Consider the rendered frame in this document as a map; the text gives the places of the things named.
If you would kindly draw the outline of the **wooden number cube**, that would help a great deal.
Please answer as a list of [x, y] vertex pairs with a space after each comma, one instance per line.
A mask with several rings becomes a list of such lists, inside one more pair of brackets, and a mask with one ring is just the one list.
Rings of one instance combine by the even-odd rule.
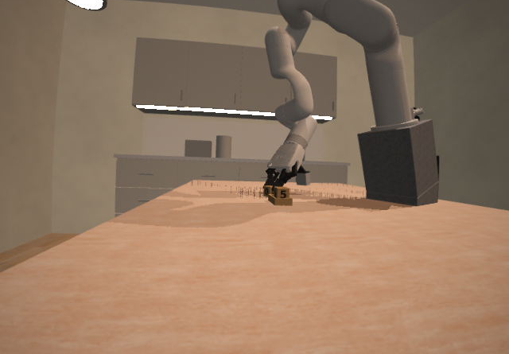
[[268, 196], [268, 194], [274, 194], [272, 187], [273, 185], [264, 185], [263, 196]]
[[275, 198], [289, 198], [289, 188], [287, 187], [274, 187]]

